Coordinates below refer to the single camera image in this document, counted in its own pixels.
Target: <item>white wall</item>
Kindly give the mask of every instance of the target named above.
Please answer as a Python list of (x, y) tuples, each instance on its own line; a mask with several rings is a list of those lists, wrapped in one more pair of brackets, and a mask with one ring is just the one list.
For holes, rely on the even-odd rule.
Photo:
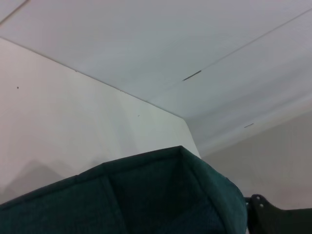
[(283, 209), (312, 208), (312, 112), (204, 157), (245, 196)]
[(183, 119), (0, 39), (0, 203), (177, 145), (198, 155)]

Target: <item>dark green fabric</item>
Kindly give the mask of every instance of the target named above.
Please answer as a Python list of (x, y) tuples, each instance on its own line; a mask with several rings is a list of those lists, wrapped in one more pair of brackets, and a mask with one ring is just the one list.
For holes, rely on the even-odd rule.
[(239, 189), (183, 147), (96, 166), (0, 205), (1, 234), (244, 234)]

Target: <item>gray wall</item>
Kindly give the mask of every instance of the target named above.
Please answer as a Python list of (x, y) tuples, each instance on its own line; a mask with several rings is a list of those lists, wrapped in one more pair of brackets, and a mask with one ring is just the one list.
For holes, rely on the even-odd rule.
[(203, 159), (245, 196), (262, 194), (282, 209), (312, 207), (312, 112)]

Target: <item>black bracket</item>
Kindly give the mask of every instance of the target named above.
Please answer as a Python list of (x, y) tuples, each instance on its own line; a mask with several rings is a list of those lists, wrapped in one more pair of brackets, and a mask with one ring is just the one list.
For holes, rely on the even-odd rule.
[(281, 210), (257, 194), (245, 199), (250, 234), (312, 233), (312, 209)]

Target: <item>white ceiling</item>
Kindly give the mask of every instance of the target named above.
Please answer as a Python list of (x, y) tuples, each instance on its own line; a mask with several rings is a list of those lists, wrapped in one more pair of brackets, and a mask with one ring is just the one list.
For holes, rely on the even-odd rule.
[(204, 155), (312, 94), (310, 9), (312, 0), (31, 0), (0, 36), (185, 118)]

